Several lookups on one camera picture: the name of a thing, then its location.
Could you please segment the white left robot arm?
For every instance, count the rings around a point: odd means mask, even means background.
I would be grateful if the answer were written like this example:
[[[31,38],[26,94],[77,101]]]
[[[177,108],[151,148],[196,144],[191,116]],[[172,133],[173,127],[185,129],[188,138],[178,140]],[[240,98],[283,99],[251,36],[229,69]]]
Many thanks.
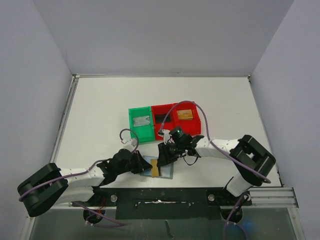
[[[152,168],[139,151],[120,149],[112,158],[97,160],[89,168],[60,168],[48,163],[18,187],[19,201],[30,217],[38,217],[52,206],[68,202],[100,203],[101,186],[124,173],[140,174]]]

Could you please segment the gold card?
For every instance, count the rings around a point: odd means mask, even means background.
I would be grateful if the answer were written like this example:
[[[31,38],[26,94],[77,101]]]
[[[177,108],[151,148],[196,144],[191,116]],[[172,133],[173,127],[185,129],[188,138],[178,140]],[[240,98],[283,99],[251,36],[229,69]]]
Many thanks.
[[[152,165],[151,168],[151,176],[153,178],[157,178],[161,176],[161,170],[158,168],[158,160],[157,159],[151,159],[150,164]]]
[[[194,118],[193,111],[191,109],[181,109],[176,112],[179,121],[190,121]]]

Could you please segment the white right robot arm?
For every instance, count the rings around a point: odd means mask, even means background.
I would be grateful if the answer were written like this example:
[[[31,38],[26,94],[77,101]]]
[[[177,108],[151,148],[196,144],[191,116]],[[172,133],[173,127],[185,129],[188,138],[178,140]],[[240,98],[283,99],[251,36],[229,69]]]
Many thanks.
[[[241,194],[251,187],[270,183],[267,178],[276,159],[251,135],[246,134],[240,139],[232,140],[209,139],[203,135],[191,136],[179,126],[172,130],[159,130],[158,135],[163,138],[163,142],[158,144],[159,168],[186,156],[232,161],[238,174],[230,179],[222,192],[223,200],[227,204],[235,204],[241,198]]]

